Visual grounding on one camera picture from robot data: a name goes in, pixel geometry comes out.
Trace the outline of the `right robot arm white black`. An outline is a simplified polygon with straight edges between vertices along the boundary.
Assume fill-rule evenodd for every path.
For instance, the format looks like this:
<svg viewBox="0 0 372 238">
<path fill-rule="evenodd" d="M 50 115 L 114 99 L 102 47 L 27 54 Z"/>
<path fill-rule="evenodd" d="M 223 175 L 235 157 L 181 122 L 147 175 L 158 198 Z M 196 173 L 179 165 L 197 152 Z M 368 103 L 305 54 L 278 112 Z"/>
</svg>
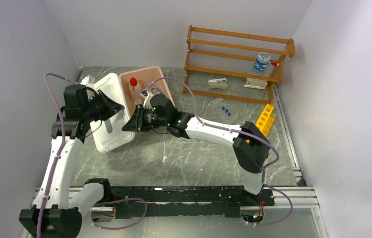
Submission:
<svg viewBox="0 0 372 238">
<path fill-rule="evenodd" d="M 153 96 L 149 102 L 149 107 L 136 106 L 122 131 L 148 132 L 164 126 L 169 134 L 178 138 L 202 139 L 229 147 L 245 171 L 244 201 L 256 205 L 262 199 L 263 166 L 270 143 L 255 124 L 247 121 L 243 125 L 232 125 L 199 119 L 194 114 L 179 111 L 163 94 Z"/>
</svg>

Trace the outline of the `blue safety glasses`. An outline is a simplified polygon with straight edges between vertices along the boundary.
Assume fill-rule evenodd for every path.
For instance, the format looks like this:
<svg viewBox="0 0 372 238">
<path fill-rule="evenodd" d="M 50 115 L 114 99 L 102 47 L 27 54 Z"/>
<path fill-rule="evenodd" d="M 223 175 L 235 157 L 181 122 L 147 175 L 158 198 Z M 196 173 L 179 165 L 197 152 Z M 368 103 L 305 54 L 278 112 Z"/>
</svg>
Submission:
<svg viewBox="0 0 372 238">
<path fill-rule="evenodd" d="M 161 94 L 162 93 L 161 89 L 158 88 L 158 87 L 151 88 L 151 92 L 153 94 Z"/>
</svg>

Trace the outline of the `white bin lid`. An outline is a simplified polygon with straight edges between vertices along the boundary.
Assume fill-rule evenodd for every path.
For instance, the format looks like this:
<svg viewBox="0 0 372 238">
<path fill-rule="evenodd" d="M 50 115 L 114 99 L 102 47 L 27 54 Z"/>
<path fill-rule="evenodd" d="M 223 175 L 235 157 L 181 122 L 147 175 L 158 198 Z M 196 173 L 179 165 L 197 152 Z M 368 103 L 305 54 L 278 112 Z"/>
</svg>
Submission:
<svg viewBox="0 0 372 238">
<path fill-rule="evenodd" d="M 131 142 L 135 133 L 122 130 L 130 119 L 130 113 L 119 76 L 107 74 L 94 84 L 94 89 L 103 92 L 113 107 L 110 117 L 105 116 L 105 120 L 90 123 L 96 149 L 100 153 L 107 153 Z"/>
</svg>

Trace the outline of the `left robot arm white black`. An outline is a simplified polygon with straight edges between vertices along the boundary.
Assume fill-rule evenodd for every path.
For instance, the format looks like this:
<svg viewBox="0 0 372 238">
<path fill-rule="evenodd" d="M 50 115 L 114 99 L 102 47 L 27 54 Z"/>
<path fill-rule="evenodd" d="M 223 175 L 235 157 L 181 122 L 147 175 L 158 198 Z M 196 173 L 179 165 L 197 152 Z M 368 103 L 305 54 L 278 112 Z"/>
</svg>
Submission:
<svg viewBox="0 0 372 238">
<path fill-rule="evenodd" d="M 91 122 L 125 116 L 127 103 L 122 90 L 92 89 L 74 84 L 65 87 L 64 106 L 58 106 L 52 126 L 52 148 L 40 190 L 29 209 L 22 209 L 19 221 L 34 238 L 75 238 L 85 214 L 96 203 L 107 206 L 113 200 L 106 178 L 90 178 L 83 189 L 69 198 L 74 162 L 84 145 Z"/>
</svg>

